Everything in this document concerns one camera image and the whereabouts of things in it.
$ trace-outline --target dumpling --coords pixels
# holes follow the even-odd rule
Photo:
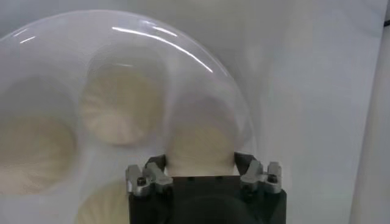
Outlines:
[[[79,208],[75,224],[129,224],[129,201],[124,181],[110,183]]]
[[[19,117],[0,129],[0,194],[37,194],[64,179],[76,153],[72,130],[52,117]]]
[[[184,125],[175,130],[166,158],[170,176],[231,175],[234,144],[212,125]]]
[[[163,97],[148,78],[115,69],[86,85],[80,113],[87,129],[100,140],[131,145],[148,136],[160,122]]]

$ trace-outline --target white wall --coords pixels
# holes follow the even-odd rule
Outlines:
[[[3,0],[0,36],[77,9],[142,13],[226,65],[250,103],[258,156],[283,165],[288,224],[346,224],[387,0]]]
[[[389,19],[390,19],[390,4],[388,4],[385,20],[389,20]]]
[[[383,34],[350,223],[390,223],[390,27]]]

